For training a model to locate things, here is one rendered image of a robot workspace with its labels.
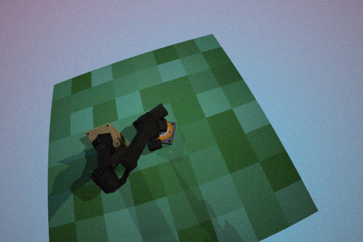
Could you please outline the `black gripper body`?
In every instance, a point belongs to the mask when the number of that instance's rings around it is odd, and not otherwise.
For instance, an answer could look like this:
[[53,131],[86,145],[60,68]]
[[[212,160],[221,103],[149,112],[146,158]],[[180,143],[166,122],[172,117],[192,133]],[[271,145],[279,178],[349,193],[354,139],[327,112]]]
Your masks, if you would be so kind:
[[149,140],[150,142],[147,143],[149,151],[156,151],[162,148],[161,140],[155,139],[158,135],[156,134],[154,137],[151,137]]

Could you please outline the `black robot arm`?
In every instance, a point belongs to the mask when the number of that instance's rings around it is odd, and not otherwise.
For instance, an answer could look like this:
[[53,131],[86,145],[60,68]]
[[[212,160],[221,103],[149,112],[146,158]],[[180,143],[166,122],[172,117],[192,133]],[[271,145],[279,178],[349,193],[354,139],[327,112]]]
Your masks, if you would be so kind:
[[[93,170],[91,180],[106,194],[113,193],[125,184],[129,174],[133,171],[148,140],[156,134],[167,131],[167,110],[160,103],[158,106],[140,116],[134,123],[137,130],[136,136],[131,141],[126,151],[118,158],[113,158],[115,152],[113,139],[110,133],[98,134],[92,145],[99,153],[98,167]],[[112,165],[122,164],[125,168],[122,178],[118,178]]]

